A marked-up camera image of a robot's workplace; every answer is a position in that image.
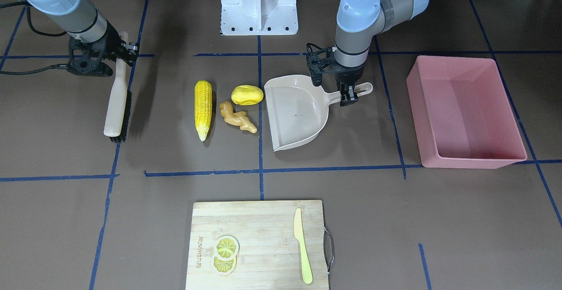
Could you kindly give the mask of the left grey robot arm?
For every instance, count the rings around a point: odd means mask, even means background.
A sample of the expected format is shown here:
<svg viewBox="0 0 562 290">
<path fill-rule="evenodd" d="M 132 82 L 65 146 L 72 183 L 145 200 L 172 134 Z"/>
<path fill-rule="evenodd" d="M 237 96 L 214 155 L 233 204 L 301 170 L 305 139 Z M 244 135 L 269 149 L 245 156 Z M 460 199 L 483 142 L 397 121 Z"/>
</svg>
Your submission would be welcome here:
<svg viewBox="0 0 562 290">
<path fill-rule="evenodd" d="M 335 44 L 321 48 L 306 44 L 306 62 L 314 89 L 322 92 L 324 74 L 335 76 L 337 91 L 326 94 L 328 105 L 351 105 L 369 94 L 369 84 L 357 84 L 363 75 L 371 41 L 402 22 L 421 14 L 429 0 L 340 0 Z"/>
</svg>

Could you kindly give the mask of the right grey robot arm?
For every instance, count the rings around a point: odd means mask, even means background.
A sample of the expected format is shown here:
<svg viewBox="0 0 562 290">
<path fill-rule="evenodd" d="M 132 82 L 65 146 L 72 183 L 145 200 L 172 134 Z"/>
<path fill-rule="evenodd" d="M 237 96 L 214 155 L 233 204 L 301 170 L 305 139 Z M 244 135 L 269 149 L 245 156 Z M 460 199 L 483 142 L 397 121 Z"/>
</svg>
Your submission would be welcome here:
<svg viewBox="0 0 562 290">
<path fill-rule="evenodd" d="M 68 63 L 52 69 L 79 76 L 112 76 L 104 60 L 133 66 L 138 58 L 138 44 L 128 43 L 90 0 L 18 0 L 17 4 L 36 8 L 70 36 Z"/>
</svg>

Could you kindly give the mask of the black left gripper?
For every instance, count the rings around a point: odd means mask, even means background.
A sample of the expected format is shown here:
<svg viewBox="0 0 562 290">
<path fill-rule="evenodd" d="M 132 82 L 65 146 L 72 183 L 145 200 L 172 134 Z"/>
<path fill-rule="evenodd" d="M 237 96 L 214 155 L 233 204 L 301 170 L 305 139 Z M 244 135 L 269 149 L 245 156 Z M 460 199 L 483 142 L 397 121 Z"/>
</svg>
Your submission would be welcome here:
<svg viewBox="0 0 562 290">
<path fill-rule="evenodd" d="M 335 47 L 320 48 L 313 43 L 306 44 L 306 63 L 312 84 L 320 86 L 323 74 L 333 74 L 340 93 L 340 106 L 356 103 L 359 100 L 355 92 L 355 83 L 363 75 L 365 64 L 343 66 L 335 59 Z"/>
</svg>

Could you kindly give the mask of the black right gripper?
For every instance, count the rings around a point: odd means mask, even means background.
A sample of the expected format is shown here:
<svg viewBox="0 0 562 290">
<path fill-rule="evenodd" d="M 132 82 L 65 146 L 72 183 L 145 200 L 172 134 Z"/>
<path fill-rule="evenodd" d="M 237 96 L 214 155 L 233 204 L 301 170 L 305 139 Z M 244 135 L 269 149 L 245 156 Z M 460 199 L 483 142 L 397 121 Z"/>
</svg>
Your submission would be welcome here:
<svg viewBox="0 0 562 290">
<path fill-rule="evenodd" d="M 109 25 L 105 34 L 92 43 L 70 38 L 68 50 L 68 72 L 79 76 L 112 76 L 113 70 L 102 60 L 115 62 L 120 58 L 128 66 L 133 66 L 138 58 L 139 44 L 126 43 Z"/>
</svg>

